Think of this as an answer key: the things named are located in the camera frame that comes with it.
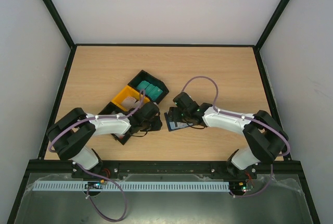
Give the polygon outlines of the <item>blue leather card holder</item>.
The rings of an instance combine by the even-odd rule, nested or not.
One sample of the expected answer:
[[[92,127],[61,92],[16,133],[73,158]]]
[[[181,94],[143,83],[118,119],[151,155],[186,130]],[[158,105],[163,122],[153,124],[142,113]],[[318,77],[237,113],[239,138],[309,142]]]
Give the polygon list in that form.
[[[168,113],[164,113],[166,126],[168,128],[169,132],[189,128],[190,126],[187,123],[184,122],[175,122],[173,121],[169,116]]]

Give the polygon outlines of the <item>black bin with teal cards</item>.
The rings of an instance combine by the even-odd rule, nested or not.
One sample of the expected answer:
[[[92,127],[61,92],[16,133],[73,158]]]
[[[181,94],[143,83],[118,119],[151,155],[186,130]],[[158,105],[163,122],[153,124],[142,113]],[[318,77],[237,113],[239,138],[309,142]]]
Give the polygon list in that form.
[[[128,86],[137,90],[145,90],[145,95],[152,102],[159,104],[169,93],[169,89],[161,80],[148,72],[141,70],[129,83]]]

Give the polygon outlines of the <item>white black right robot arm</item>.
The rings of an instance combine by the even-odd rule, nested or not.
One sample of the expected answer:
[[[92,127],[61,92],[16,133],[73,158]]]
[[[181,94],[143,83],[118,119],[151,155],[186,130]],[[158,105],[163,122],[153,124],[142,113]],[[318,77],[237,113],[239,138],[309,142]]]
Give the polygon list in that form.
[[[273,164],[283,149],[290,149],[288,135],[264,110],[244,114],[222,110],[209,103],[198,105],[185,92],[177,95],[173,102],[175,105],[165,113],[170,131],[219,128],[245,137],[247,147],[235,150],[226,162],[226,171],[233,178],[240,177],[257,163]]]

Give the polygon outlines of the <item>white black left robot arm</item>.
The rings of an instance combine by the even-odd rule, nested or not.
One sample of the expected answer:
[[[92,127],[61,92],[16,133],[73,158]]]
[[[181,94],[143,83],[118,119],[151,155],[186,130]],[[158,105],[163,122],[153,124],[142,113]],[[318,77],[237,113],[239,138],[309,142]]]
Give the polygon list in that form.
[[[92,170],[101,163],[97,153],[87,147],[93,136],[110,134],[124,145],[138,132],[146,134],[161,127],[160,109],[153,102],[130,110],[121,110],[110,102],[98,115],[74,108],[49,127],[46,136],[50,141],[49,151],[56,153],[60,160],[71,160]]]

